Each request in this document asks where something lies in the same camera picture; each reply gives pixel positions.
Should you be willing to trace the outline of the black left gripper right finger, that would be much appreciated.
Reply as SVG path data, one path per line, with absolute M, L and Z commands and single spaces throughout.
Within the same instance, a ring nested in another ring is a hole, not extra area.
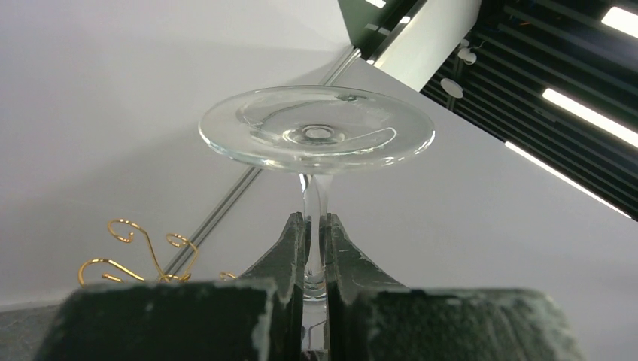
M 332 360 L 581 360 L 565 313 L 521 288 L 410 288 L 377 266 L 329 214 Z

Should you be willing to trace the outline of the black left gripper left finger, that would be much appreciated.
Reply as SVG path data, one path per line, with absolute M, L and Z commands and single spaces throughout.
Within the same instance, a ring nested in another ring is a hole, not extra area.
M 37 360 L 298 360 L 305 221 L 232 281 L 95 285 L 62 304 Z

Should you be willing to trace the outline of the clear wine glass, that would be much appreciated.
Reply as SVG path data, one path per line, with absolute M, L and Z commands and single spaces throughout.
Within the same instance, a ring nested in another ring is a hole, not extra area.
M 333 178 L 376 170 L 423 153 L 430 117 L 407 102 L 339 86 L 279 86 L 232 96 L 199 122 L 216 153 L 255 168 L 299 175 L 306 228 L 302 349 L 327 339 L 326 248 Z

